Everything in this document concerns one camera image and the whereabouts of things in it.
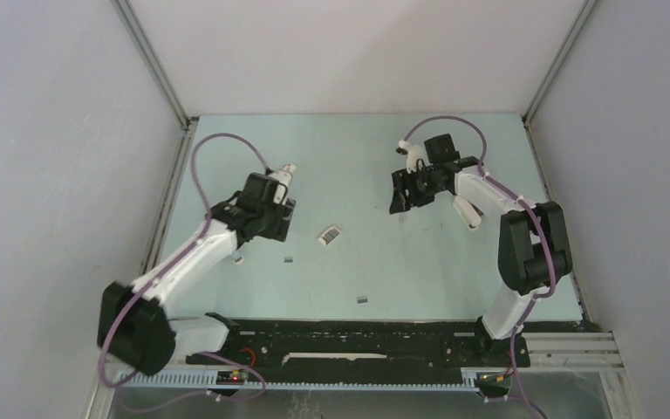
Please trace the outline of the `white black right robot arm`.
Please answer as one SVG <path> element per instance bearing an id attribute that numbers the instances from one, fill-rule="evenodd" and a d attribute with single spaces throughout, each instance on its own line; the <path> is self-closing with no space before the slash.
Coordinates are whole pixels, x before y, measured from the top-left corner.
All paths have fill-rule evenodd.
<path id="1" fill-rule="evenodd" d="M 483 223 L 498 228 L 502 285 L 479 319 L 483 334 L 472 342 L 474 357 L 494 365 L 508 352 L 506 339 L 521 330 L 534 303 L 552 296 L 559 279 L 571 272 L 564 212 L 553 201 L 538 203 L 501 184 L 476 157 L 462 157 L 449 134 L 421 145 L 401 140 L 396 151 L 406 166 L 392 174 L 390 213 L 425 206 L 448 192 L 469 230 Z"/>

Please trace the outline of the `white staple tray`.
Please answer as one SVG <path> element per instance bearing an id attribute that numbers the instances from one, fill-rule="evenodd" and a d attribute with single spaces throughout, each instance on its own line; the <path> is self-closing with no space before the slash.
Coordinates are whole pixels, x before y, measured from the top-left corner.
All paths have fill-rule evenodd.
<path id="1" fill-rule="evenodd" d="M 328 246 L 342 234 L 342 230 L 337 225 L 331 225 L 318 236 L 318 242 L 323 246 Z"/>

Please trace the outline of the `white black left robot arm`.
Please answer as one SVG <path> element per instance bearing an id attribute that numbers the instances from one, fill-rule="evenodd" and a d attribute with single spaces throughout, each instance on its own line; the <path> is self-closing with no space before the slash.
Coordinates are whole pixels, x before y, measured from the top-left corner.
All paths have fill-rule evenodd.
<path id="1" fill-rule="evenodd" d="M 130 285 L 110 284 L 100 306 L 99 363 L 112 355 L 154 375 L 170 361 L 200 352 L 224 364 L 236 360 L 241 341 L 226 320 L 213 314 L 172 319 L 169 313 L 192 285 L 226 258 L 237 257 L 252 239 L 285 241 L 296 207 L 289 196 L 295 171 L 288 163 L 249 175 L 243 190 L 211 207 L 199 229 L 170 257 Z"/>

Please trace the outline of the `white stapler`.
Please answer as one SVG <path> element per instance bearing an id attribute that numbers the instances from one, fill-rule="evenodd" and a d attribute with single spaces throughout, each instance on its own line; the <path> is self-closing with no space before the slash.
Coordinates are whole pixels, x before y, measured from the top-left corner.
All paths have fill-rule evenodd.
<path id="1" fill-rule="evenodd" d="M 452 204 L 469 231 L 479 228 L 482 223 L 482 215 L 471 202 L 460 196 L 454 196 Z"/>

